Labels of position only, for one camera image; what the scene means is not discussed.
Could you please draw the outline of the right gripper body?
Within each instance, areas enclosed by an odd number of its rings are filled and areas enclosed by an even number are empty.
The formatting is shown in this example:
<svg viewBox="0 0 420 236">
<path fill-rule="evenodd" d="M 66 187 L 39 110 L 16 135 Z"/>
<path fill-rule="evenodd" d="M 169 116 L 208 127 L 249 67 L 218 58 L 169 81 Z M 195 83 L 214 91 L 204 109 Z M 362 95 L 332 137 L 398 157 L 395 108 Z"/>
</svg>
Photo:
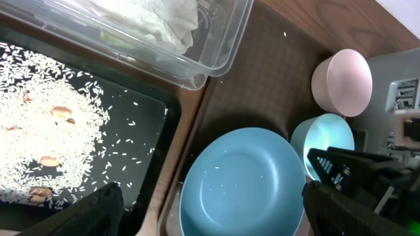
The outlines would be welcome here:
<svg viewBox="0 0 420 236">
<path fill-rule="evenodd" d="M 378 235 L 419 234 L 419 168 L 379 163 L 373 175 L 374 232 Z"/>
</svg>

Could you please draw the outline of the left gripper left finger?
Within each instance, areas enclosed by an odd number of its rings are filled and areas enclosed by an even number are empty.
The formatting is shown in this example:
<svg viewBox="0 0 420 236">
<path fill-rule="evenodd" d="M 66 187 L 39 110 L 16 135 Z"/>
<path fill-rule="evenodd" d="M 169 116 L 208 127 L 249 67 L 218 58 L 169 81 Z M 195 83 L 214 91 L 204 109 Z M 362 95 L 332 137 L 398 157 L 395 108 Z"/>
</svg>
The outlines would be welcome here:
<svg viewBox="0 0 420 236">
<path fill-rule="evenodd" d="M 123 212 L 122 190 L 110 183 L 18 236 L 117 235 Z"/>
</svg>

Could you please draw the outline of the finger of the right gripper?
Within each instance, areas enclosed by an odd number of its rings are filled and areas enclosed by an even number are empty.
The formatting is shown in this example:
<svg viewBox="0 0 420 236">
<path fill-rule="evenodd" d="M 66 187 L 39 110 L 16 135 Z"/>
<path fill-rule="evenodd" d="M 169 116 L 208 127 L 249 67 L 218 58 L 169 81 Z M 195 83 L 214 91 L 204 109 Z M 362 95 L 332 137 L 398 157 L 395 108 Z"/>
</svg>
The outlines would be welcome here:
<svg viewBox="0 0 420 236">
<path fill-rule="evenodd" d="M 405 163 L 385 155 L 330 147 L 312 148 L 307 158 L 321 183 L 371 210 L 381 210 L 407 180 Z"/>
</svg>

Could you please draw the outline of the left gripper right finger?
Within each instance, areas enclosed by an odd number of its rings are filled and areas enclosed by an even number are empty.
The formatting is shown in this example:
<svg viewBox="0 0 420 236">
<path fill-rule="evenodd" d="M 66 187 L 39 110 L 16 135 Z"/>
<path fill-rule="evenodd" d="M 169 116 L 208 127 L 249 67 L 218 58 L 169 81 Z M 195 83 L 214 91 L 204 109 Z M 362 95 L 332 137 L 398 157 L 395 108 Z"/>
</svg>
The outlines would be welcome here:
<svg viewBox="0 0 420 236">
<path fill-rule="evenodd" d="M 304 209 L 315 236 L 413 234 L 321 182 L 306 183 L 302 196 Z"/>
</svg>

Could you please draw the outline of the light blue bowl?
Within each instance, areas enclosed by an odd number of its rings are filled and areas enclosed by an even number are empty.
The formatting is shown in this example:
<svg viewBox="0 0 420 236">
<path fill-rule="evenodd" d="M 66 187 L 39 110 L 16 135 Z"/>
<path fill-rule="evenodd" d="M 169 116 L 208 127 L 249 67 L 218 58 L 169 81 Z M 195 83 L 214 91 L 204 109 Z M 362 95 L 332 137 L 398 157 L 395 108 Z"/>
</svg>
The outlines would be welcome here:
<svg viewBox="0 0 420 236">
<path fill-rule="evenodd" d="M 327 113 L 300 123 L 293 131 L 290 144 L 297 152 L 304 173 L 320 180 L 308 160 L 310 149 L 327 150 L 330 147 L 354 150 L 354 137 L 348 123 L 336 114 Z"/>
</svg>

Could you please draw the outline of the dark blue plate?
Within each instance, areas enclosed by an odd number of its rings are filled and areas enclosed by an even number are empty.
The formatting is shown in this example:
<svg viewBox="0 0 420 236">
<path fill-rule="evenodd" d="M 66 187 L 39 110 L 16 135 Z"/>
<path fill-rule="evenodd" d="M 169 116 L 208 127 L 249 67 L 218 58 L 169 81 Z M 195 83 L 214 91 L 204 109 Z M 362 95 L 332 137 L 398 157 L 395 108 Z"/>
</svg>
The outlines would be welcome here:
<svg viewBox="0 0 420 236">
<path fill-rule="evenodd" d="M 180 194 L 183 235 L 294 235 L 305 175 L 295 150 L 275 132 L 241 128 L 209 144 Z"/>
</svg>

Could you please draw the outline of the pink bowl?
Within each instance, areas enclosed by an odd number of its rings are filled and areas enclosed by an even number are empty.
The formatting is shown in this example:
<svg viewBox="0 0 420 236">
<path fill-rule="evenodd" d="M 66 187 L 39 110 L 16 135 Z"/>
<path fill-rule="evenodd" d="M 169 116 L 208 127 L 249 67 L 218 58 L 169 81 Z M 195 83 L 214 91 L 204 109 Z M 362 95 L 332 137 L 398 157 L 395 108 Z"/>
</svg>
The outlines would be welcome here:
<svg viewBox="0 0 420 236">
<path fill-rule="evenodd" d="M 360 115 L 368 106 L 373 81 L 366 59 L 353 49 L 343 49 L 319 64 L 311 80 L 316 103 L 346 117 Z"/>
</svg>

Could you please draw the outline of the white rice pile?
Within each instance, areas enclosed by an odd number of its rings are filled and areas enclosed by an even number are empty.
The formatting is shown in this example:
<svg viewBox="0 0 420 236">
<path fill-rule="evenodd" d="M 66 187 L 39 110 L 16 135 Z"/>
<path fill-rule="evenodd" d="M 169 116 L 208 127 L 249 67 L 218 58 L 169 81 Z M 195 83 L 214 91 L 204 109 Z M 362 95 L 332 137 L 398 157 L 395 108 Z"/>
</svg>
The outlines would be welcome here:
<svg viewBox="0 0 420 236">
<path fill-rule="evenodd" d="M 60 210 L 111 182 L 137 203 L 167 106 L 1 43 L 1 202 Z"/>
</svg>

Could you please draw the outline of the white napkin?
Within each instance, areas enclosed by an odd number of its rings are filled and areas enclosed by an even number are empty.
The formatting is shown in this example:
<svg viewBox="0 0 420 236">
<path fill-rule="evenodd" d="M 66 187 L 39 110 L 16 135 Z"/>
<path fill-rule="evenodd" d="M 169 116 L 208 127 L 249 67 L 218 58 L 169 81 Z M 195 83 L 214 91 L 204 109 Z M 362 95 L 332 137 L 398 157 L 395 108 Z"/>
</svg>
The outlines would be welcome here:
<svg viewBox="0 0 420 236">
<path fill-rule="evenodd" d="M 86 0 L 77 3 L 176 54 L 182 55 L 194 45 L 192 31 L 198 28 L 196 0 Z"/>
</svg>

